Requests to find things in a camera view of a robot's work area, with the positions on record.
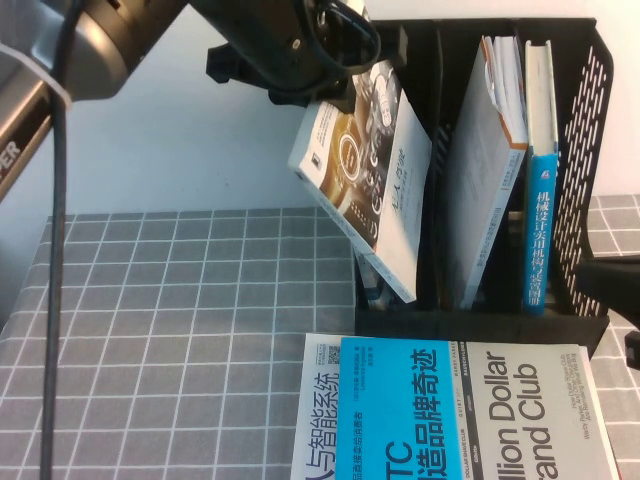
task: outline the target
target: tilted book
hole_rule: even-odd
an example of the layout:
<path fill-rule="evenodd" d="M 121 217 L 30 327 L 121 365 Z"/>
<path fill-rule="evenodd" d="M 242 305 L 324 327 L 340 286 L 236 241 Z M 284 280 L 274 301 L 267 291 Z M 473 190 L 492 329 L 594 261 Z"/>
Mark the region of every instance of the tilted book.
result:
<path fill-rule="evenodd" d="M 389 62 L 353 81 L 355 113 L 309 105 L 289 166 L 354 248 L 413 302 L 431 141 Z"/>

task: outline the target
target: leaning book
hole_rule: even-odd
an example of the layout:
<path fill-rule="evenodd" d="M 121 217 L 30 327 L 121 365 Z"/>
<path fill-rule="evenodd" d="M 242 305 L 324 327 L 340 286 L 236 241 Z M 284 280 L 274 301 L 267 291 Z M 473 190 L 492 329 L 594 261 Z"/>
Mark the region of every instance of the leaning book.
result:
<path fill-rule="evenodd" d="M 413 302 L 431 141 L 390 62 L 353 82 L 354 114 L 309 105 L 289 166 L 395 293 Z"/>
<path fill-rule="evenodd" d="M 345 338 L 336 478 L 618 479 L 586 349 Z"/>

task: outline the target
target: stack of books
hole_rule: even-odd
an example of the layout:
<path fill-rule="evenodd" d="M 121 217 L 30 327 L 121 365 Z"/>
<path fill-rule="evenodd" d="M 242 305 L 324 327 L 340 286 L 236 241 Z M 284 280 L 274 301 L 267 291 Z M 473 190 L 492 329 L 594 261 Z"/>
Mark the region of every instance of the stack of books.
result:
<path fill-rule="evenodd" d="M 619 479 L 587 351 L 307 335 L 291 480 Z"/>
<path fill-rule="evenodd" d="M 357 0 L 349 4 L 364 11 Z M 522 307 L 544 313 L 558 129 L 551 45 L 525 51 L 523 69 L 515 37 L 482 39 L 453 132 L 440 206 L 445 305 L 452 309 L 471 309 L 478 298 L 527 157 Z M 307 108 L 289 165 L 351 239 L 370 307 L 386 309 L 418 297 L 431 141 L 389 62 L 353 83 L 355 113 L 329 103 Z"/>

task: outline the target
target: table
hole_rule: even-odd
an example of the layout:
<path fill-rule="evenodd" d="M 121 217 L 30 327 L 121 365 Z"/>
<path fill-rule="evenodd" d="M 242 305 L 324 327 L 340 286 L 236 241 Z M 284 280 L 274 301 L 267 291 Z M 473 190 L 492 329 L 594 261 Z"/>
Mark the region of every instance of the table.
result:
<path fill-rule="evenodd" d="M 640 250 L 638 200 L 594 200 L 595 252 Z M 55 478 L 288 478 L 304 334 L 353 333 L 348 239 L 317 209 L 68 222 Z M 38 473 L 48 228 L 0 336 L 2 480 Z M 640 478 L 630 329 L 612 315 L 592 361 L 625 480 Z"/>

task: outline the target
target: book spine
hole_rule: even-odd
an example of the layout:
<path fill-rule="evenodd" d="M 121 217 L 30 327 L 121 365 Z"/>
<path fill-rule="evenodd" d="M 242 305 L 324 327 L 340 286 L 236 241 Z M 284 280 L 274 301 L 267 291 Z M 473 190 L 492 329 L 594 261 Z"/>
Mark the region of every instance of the book spine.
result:
<path fill-rule="evenodd" d="M 475 256 L 477 260 L 474 262 L 469 280 L 467 281 L 467 288 L 465 289 L 460 305 L 462 309 L 469 309 L 473 306 L 478 287 L 480 286 L 480 280 L 482 280 L 482 274 L 487 265 L 487 259 L 489 258 L 493 242 L 500 228 L 500 222 L 502 221 L 509 197 L 511 196 L 518 171 L 522 165 L 524 154 L 524 150 L 511 150 L 509 153 L 509 161 L 505 165 L 505 170 L 499 184 L 500 187 L 496 192 L 493 208 L 491 209 L 491 217 L 482 235 L 483 240 L 478 247 L 478 253 Z"/>
<path fill-rule="evenodd" d="M 527 186 L 523 308 L 544 313 L 558 156 L 531 157 Z"/>
<path fill-rule="evenodd" d="M 304 172 L 298 170 L 298 174 L 302 178 L 306 178 Z M 356 229 L 336 211 L 336 208 L 329 199 L 325 197 L 311 182 L 305 180 L 305 184 L 309 192 L 311 192 L 313 197 L 318 201 L 318 203 L 320 203 L 322 208 L 324 208 L 331 220 L 336 222 L 336 225 L 338 225 L 340 230 L 349 237 L 349 240 L 351 240 L 351 243 L 353 244 L 353 248 L 365 256 L 371 266 L 376 269 L 376 271 L 382 276 L 382 278 L 384 278 L 391 289 L 398 294 L 403 302 L 414 302 L 416 298 L 411 295 L 409 290 L 407 290 L 396 276 L 391 273 L 391 270 L 389 270 L 382 260 L 380 260 L 369 244 L 358 234 Z"/>
<path fill-rule="evenodd" d="M 358 262 L 360 279 L 362 280 L 362 286 L 364 287 L 364 294 L 367 297 L 369 308 L 373 310 L 386 310 L 393 300 L 393 294 L 389 286 L 363 254 L 355 249 L 353 251 L 356 261 Z"/>

